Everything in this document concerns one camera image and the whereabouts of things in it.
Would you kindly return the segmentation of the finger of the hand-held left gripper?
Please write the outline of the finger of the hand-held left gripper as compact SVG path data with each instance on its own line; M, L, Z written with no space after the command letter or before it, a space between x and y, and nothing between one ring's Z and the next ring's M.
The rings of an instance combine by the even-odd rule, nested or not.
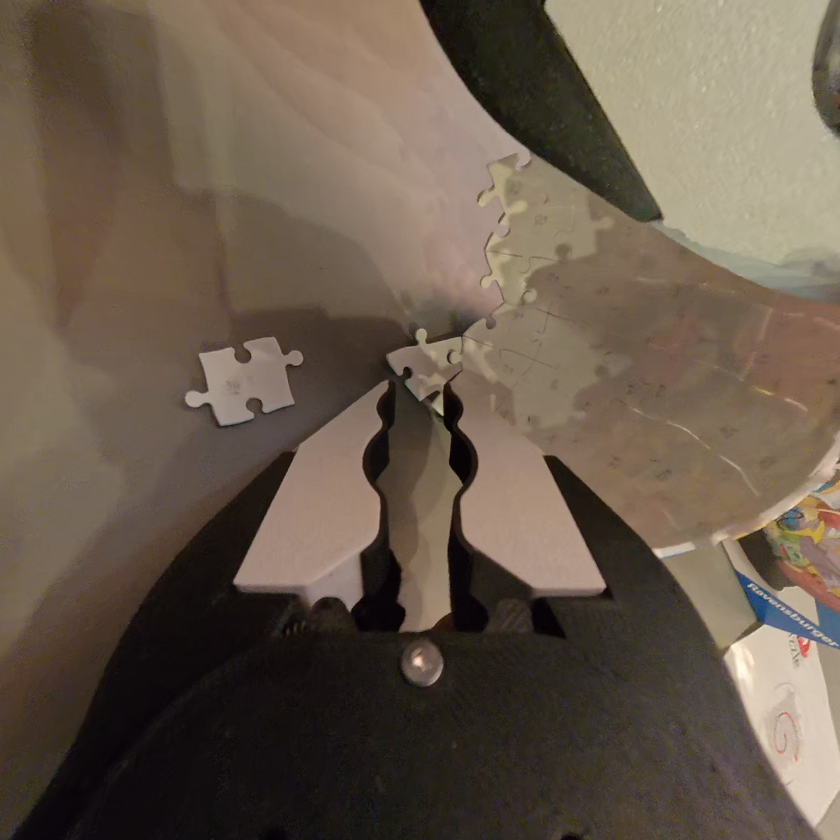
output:
M545 2L164 2L194 60L214 187L326 224L418 319L489 306L487 165L531 154L662 213Z
M664 225L782 265L838 256L838 138L812 92L827 7L561 1L550 18Z

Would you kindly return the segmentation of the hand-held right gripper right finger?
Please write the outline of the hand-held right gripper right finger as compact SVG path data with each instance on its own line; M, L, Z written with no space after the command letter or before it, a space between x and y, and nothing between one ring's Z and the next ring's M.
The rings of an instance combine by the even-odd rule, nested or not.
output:
M605 594L545 455L492 410L485 383L447 383L444 424L449 465L461 482L447 548L453 612Z

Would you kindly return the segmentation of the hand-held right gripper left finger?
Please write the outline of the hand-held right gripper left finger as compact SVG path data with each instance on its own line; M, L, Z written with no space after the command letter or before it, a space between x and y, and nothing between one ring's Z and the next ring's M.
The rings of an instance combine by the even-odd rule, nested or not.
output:
M383 381L299 445L234 578L243 593L335 597L349 609L393 588L386 503L396 387Z

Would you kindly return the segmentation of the white squarish puzzle piece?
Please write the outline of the white squarish puzzle piece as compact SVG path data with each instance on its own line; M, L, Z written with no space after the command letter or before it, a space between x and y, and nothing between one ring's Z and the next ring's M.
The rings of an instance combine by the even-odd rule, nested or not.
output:
M288 381L287 368L299 366L303 355L298 350L285 353L273 337L244 342L247 362L236 358L228 347L200 353L199 361L206 381L205 392L187 392L184 402L191 408L209 405L220 427L233 426L255 418L248 402L257 400L262 413L294 406L295 398Z

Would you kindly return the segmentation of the partly built puzzle ball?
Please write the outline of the partly built puzzle ball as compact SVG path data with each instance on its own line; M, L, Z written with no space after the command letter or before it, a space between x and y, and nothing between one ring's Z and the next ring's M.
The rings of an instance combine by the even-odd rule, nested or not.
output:
M464 335L498 414L659 550L761 529L838 461L838 306L753 283L549 164L488 165L500 204Z

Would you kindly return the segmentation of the white triangular puzzle piece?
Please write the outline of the white triangular puzzle piece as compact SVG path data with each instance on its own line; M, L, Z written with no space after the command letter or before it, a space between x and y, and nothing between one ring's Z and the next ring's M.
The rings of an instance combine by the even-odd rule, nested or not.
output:
M427 331L419 328L414 344L388 353L385 360L420 403L437 405L445 385L461 370L462 351L461 336L430 341Z

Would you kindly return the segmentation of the white instruction sheet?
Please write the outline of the white instruction sheet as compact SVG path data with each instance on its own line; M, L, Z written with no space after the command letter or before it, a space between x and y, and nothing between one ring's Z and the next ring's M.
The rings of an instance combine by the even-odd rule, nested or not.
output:
M759 623L723 657L765 756L813 827L839 789L838 738L820 659L829 649Z

